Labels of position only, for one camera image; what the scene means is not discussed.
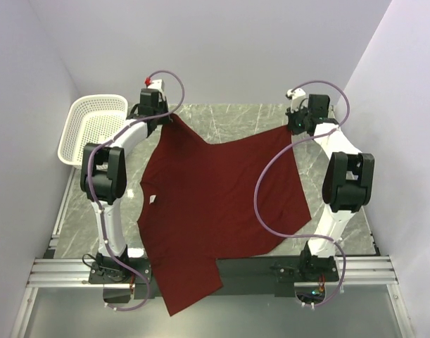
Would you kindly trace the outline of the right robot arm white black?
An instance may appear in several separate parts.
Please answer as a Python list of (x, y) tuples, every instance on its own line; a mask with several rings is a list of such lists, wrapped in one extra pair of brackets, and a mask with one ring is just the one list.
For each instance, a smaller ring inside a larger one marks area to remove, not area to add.
[(329, 96), (306, 94), (299, 88), (290, 89), (286, 97), (291, 102), (286, 110), (288, 129), (294, 135), (306, 133), (312, 137), (329, 159), (322, 184), (324, 209), (315, 236), (301, 251), (298, 273), (303, 281), (323, 277), (336, 280), (336, 245), (348, 222), (369, 203), (374, 157), (353, 146), (340, 123), (329, 117)]

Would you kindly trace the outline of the dark red t shirt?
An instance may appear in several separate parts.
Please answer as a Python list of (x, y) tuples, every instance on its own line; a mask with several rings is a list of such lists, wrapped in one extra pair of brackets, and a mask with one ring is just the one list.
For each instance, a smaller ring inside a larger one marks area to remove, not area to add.
[(141, 179), (141, 240), (167, 311), (222, 287), (216, 261), (269, 253), (310, 222), (286, 127), (209, 144), (179, 116)]

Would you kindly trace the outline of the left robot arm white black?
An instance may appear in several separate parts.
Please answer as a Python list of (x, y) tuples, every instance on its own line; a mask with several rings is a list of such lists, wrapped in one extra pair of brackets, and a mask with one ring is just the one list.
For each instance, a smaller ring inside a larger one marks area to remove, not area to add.
[(122, 127), (105, 142), (88, 143), (83, 150), (80, 187), (96, 214), (99, 248), (96, 267), (115, 283), (130, 274), (122, 231), (120, 202), (127, 188), (127, 155), (158, 125), (171, 121), (164, 84), (154, 80), (140, 91)]

